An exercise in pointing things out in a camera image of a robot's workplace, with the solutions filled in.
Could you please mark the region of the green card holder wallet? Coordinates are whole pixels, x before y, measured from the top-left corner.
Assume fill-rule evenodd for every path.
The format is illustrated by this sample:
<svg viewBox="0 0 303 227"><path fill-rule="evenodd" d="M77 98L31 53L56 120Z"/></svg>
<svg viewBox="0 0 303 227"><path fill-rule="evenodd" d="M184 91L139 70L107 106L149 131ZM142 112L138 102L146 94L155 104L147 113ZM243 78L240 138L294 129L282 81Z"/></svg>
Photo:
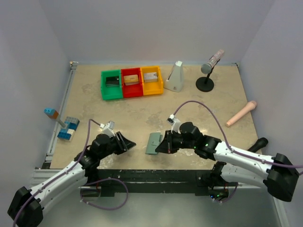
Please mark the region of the green card holder wallet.
<svg viewBox="0 0 303 227"><path fill-rule="evenodd" d="M148 143L146 146L146 155L157 155L156 148L162 141L162 134L160 132L153 132L149 135Z"/></svg>

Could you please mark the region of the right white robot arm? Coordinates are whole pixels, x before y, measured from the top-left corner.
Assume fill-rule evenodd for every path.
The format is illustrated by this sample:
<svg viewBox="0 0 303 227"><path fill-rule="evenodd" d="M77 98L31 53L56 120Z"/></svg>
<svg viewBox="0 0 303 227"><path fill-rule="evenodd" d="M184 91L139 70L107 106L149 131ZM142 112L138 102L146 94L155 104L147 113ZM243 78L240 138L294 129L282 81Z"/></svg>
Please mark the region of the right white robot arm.
<svg viewBox="0 0 303 227"><path fill-rule="evenodd" d="M155 151L174 154L179 149L192 149L200 158L215 161L210 173L201 178L208 187L244 183L264 188L281 201L293 198L299 172L285 155L273 157L237 149L204 135L191 122L181 124L178 132L166 131Z"/></svg>

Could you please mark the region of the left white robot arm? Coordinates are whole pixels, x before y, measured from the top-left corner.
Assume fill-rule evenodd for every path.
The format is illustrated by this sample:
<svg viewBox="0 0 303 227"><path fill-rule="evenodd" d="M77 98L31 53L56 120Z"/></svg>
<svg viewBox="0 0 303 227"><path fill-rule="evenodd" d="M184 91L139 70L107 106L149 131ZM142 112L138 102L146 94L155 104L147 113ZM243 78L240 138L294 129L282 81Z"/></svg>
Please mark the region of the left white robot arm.
<svg viewBox="0 0 303 227"><path fill-rule="evenodd" d="M114 136L99 134L64 169L46 181L28 189L19 188L8 208L13 226L36 227L44 214L72 188L94 185L98 181L97 167L109 155L120 155L136 146L120 132Z"/></svg>

